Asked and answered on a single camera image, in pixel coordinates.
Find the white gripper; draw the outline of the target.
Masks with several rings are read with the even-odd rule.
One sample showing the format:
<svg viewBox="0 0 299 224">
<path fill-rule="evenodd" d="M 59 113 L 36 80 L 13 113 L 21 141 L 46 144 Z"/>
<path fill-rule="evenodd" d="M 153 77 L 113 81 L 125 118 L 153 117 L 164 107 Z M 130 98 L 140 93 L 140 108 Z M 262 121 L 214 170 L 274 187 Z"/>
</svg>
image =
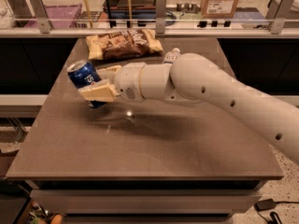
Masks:
<svg viewBox="0 0 299 224">
<path fill-rule="evenodd" d="M 129 102 L 142 102 L 144 100 L 140 90 L 141 71 L 145 63 L 128 63 L 125 66 L 113 65 L 97 70 L 103 80 L 94 82 L 84 88 L 78 89 L 81 96 L 87 101 L 114 102 L 121 98 Z"/>
</svg>

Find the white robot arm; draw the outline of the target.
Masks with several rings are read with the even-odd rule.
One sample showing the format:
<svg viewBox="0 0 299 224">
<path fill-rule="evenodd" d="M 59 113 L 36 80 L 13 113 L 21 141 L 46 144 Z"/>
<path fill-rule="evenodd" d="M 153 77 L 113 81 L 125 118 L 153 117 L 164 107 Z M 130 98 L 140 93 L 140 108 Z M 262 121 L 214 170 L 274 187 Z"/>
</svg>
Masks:
<svg viewBox="0 0 299 224">
<path fill-rule="evenodd" d="M 299 108 L 253 89 L 209 59 L 185 53 L 171 63 L 128 63 L 96 72 L 101 80 L 78 92 L 87 101 L 111 103 L 158 100 L 173 104 L 201 101 L 228 112 L 299 163 Z"/>
</svg>

